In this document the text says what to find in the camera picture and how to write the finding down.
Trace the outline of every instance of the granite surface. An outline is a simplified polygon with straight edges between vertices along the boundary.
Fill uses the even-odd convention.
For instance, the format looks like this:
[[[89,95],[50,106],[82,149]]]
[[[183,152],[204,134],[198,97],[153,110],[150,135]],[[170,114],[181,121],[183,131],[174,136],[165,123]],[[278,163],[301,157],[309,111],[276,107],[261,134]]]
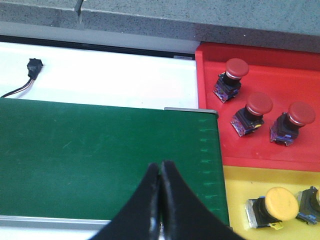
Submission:
[[[0,35],[152,50],[179,41],[188,53],[201,41],[320,53],[319,23],[320,0],[0,0]]]

